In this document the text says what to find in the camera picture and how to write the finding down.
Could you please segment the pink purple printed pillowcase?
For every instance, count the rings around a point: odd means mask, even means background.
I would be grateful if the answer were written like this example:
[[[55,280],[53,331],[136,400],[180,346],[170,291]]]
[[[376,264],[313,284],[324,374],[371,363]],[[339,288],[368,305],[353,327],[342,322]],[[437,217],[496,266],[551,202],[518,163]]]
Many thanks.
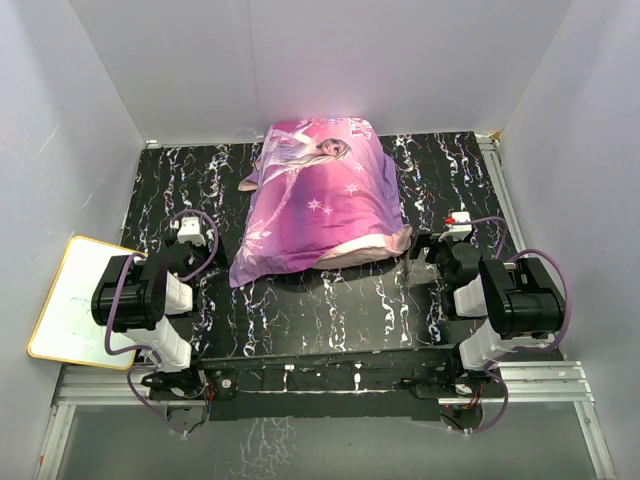
[[[230,267],[233,288],[264,276],[386,260],[411,244],[396,164],[362,118],[271,125],[239,188],[251,199]]]

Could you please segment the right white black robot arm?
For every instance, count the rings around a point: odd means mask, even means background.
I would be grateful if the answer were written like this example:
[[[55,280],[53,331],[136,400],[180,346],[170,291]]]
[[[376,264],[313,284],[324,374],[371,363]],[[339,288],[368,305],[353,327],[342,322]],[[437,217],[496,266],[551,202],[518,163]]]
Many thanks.
[[[466,397],[478,389],[481,371],[491,371],[514,353],[546,353],[566,334],[571,309],[539,258],[526,252],[504,262],[470,243],[468,234],[420,234],[410,257],[425,261],[443,281],[443,311],[451,320],[482,319],[469,338],[453,348],[447,388]]]

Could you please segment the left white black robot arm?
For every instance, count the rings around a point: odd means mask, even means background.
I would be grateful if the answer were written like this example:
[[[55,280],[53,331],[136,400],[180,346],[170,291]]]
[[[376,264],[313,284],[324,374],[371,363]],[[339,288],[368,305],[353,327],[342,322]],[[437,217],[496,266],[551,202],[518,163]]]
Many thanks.
[[[194,281],[214,257],[201,235],[168,240],[146,257],[113,256],[91,298],[93,320],[105,329],[105,352],[149,354],[159,371],[173,373],[171,385],[186,399],[204,392],[207,376],[192,365],[192,347],[170,320],[193,316]]]

